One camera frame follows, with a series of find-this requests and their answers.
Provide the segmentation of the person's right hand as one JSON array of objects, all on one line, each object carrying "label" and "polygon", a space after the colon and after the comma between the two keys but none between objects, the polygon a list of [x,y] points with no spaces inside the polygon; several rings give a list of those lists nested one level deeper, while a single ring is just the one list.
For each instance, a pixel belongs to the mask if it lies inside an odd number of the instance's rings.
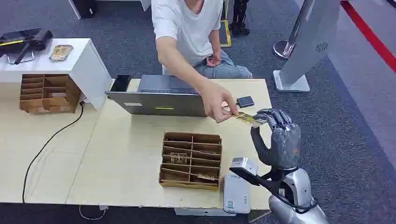
[{"label": "person's right hand", "polygon": [[217,123],[239,114],[231,93],[213,81],[205,79],[197,91],[203,100],[207,116]]}]

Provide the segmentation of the person's left hand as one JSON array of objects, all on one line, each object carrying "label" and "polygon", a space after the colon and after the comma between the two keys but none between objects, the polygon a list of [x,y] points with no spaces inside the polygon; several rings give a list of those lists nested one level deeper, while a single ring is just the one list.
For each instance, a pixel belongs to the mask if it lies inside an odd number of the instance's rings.
[{"label": "person's left hand", "polygon": [[211,56],[206,58],[206,65],[208,67],[216,67],[221,63],[221,54],[220,52],[215,52]]}]

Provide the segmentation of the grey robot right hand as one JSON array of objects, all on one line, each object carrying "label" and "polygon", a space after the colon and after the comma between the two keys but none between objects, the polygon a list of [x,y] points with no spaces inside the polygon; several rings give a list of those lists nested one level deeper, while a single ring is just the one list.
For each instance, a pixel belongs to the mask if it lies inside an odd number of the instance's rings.
[{"label": "grey robot right hand", "polygon": [[267,121],[272,131],[271,147],[268,148],[261,137],[260,128],[251,128],[251,138],[259,160],[278,169],[296,168],[301,155],[301,128],[279,109],[261,109],[254,118]]}]

